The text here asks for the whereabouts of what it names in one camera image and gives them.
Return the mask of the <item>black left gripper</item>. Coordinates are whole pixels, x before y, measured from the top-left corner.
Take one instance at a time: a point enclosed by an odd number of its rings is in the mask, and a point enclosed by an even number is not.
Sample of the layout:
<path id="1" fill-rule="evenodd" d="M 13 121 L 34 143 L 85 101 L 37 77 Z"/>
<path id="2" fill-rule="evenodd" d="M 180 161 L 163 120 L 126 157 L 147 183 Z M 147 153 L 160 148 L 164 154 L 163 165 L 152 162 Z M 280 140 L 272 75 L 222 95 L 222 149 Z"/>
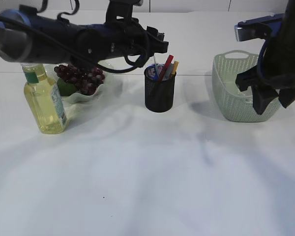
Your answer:
<path id="1" fill-rule="evenodd" d="M 133 7 L 142 4 L 142 0 L 109 1 L 101 30 L 103 39 L 99 43 L 99 61 L 136 55 L 149 59 L 155 53 L 168 52 L 169 42 L 164 40 L 163 33 L 153 27 L 143 28 L 139 20 L 132 17 Z"/>

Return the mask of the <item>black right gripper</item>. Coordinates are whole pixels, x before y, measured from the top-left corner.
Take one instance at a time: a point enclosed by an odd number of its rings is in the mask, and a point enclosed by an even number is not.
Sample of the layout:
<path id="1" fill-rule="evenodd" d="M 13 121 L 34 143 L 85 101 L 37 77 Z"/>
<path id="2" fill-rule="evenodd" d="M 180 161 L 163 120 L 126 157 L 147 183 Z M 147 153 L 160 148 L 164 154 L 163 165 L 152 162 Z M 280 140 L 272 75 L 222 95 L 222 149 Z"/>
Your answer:
<path id="1" fill-rule="evenodd" d="M 251 89 L 253 108 L 258 115 L 262 115 L 275 98 L 279 98 L 281 105 L 287 108 L 295 101 L 295 68 L 271 75 L 256 65 L 238 74 L 236 85 L 240 91 Z"/>

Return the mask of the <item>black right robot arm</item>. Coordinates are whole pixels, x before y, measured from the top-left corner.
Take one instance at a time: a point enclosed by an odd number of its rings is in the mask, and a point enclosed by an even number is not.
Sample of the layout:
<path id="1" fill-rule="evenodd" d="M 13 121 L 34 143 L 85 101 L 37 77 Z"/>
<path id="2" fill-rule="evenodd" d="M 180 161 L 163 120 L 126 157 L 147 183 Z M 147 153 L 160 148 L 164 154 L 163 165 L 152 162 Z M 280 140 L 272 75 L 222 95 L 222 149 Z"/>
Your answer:
<path id="1" fill-rule="evenodd" d="M 259 115 L 275 98 L 290 106 L 295 101 L 295 0 L 288 1 L 285 13 L 241 21 L 234 28 L 238 42 L 265 41 L 257 64 L 237 75 L 239 90 L 251 88 Z"/>

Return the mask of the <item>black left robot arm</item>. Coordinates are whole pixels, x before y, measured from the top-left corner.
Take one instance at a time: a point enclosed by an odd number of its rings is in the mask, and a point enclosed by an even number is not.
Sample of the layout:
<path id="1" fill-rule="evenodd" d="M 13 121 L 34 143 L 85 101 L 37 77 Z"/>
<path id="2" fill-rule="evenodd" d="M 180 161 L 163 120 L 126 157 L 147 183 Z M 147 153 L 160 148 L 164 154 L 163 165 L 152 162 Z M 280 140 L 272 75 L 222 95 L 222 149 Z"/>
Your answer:
<path id="1" fill-rule="evenodd" d="M 0 57 L 16 63 L 67 63 L 79 68 L 117 70 L 101 65 L 106 59 L 124 58 L 128 68 L 143 67 L 155 54 L 165 54 L 169 43 L 156 28 L 143 28 L 132 16 L 140 0 L 112 0 L 103 24 L 76 25 L 67 12 L 55 19 L 41 16 L 47 8 L 20 5 L 0 13 Z"/>

